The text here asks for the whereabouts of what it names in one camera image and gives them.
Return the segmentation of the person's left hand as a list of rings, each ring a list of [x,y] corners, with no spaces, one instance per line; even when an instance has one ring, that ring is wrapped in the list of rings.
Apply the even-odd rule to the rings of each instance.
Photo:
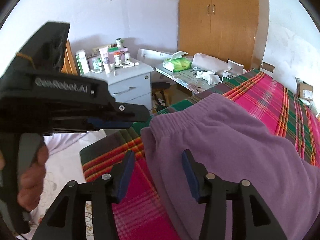
[[[48,157],[48,148],[43,143],[37,152],[36,160],[20,177],[17,202],[27,211],[34,210],[40,202]]]

